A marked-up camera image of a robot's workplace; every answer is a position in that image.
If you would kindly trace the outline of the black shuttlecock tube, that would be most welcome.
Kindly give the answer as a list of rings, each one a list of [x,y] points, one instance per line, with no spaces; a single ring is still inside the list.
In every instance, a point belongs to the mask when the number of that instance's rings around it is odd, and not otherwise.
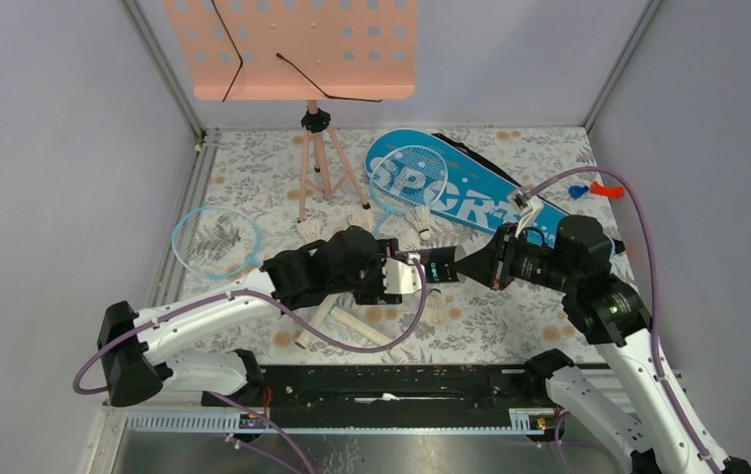
[[[411,250],[409,260],[418,260],[428,283],[465,282],[456,263],[465,256],[463,246],[449,246]]]

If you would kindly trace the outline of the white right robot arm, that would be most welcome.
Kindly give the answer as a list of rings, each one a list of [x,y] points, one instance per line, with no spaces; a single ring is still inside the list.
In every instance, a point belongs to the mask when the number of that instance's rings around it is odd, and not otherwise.
[[[518,278],[562,293],[568,321],[611,368],[633,405],[627,413],[592,388],[561,351],[526,363],[525,397],[552,402],[582,423],[629,473],[749,473],[701,422],[654,336],[638,292],[612,273],[614,245],[593,217],[569,215],[553,247],[536,245],[503,224],[480,250],[455,262],[465,277],[492,289]]]

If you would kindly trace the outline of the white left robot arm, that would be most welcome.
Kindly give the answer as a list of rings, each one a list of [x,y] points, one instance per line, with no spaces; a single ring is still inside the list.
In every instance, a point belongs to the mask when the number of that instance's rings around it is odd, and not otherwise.
[[[318,307],[332,295],[406,295],[424,285],[420,255],[389,250],[351,226],[329,240],[282,251],[218,290],[139,311],[115,303],[97,340],[108,399],[129,407],[164,391],[197,391],[252,405],[264,383],[254,356],[244,350],[213,355],[193,344],[255,318]]]

